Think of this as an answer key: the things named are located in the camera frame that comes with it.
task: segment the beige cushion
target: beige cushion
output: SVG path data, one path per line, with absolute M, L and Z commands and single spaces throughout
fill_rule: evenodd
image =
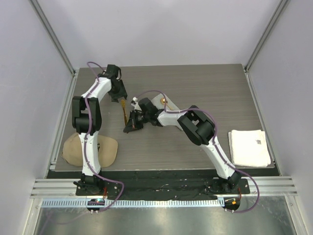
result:
M 98 158 L 101 167 L 112 165 L 117 154 L 117 141 L 106 136 L 98 135 Z M 83 166 L 82 144 L 78 133 L 71 135 L 64 143 L 62 157 L 71 165 Z

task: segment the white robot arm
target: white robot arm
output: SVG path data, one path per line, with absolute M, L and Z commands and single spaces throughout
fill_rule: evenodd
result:
M 82 149 L 84 150 L 84 146 L 86 146 L 87 159 L 90 166 L 97 174 L 101 171 L 98 160 L 98 131 L 102 124 L 99 103 L 106 93 L 111 96 L 113 102 L 118 102 L 118 99 L 122 97 L 127 98 L 123 81 L 120 79 L 120 71 L 119 67 L 108 65 L 107 70 L 98 75 L 99 80 L 96 80 L 86 93 L 81 96 L 75 96 L 72 100 L 72 125 L 79 134 Z M 89 134 L 87 134 L 89 129 L 89 116 L 86 113 L 82 113 L 82 111 L 86 109 L 86 96 L 88 97 L 92 118 L 92 128 Z M 98 182 L 97 178 L 94 177 L 94 173 L 86 163 L 84 151 L 82 175 L 82 184 L 94 184 L 95 180 Z
M 223 187 L 226 190 L 235 188 L 241 175 L 229 167 L 230 165 L 235 168 L 221 149 L 217 137 L 213 140 L 214 123 L 203 112 L 197 111 L 197 106 L 191 106 L 192 111 L 170 113 L 158 109 L 148 98 L 143 98 L 138 103 L 133 101 L 133 105 L 135 109 L 130 113 L 130 120 L 124 128 L 124 132 L 142 129 L 143 124 L 147 122 L 154 126 L 177 126 L 184 131 L 192 143 L 198 145 L 208 155 L 216 168 Z M 216 147 L 219 148 L 222 156 L 217 152 Z

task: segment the gray wood grain surface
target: gray wood grain surface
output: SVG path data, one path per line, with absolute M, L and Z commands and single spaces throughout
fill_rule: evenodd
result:
M 130 100 L 152 89 L 165 92 L 181 109 L 197 105 L 210 112 L 217 121 L 218 138 L 229 158 L 229 131 L 262 128 L 240 64 L 122 67 L 122 75 L 128 93 L 127 114 L 132 109 Z M 74 95 L 86 92 L 94 80 L 88 68 L 80 69 Z M 145 97 L 153 98 L 156 95 L 150 93 Z M 100 103 L 100 109 L 100 135 L 118 141 L 116 160 L 104 170 L 214 168 L 205 153 L 174 126 L 154 127 L 147 123 L 144 129 L 125 134 L 121 105 L 111 102 L 106 95 Z M 81 167 L 69 165 L 60 156 L 64 141 L 74 132 L 70 109 L 56 171 L 81 170 Z

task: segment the folded towel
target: folded towel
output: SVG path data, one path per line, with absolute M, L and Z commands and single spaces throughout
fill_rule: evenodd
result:
M 264 131 L 232 130 L 228 138 L 235 165 L 266 167 L 271 163 Z

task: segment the white wall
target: white wall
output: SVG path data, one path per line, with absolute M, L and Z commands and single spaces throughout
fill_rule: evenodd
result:
M 0 234 L 22 234 L 71 78 L 26 0 L 0 7 Z
M 251 69 L 283 174 L 291 175 L 313 233 L 313 1 L 290 1 Z
M 71 63 L 246 64 L 279 0 L 39 0 Z

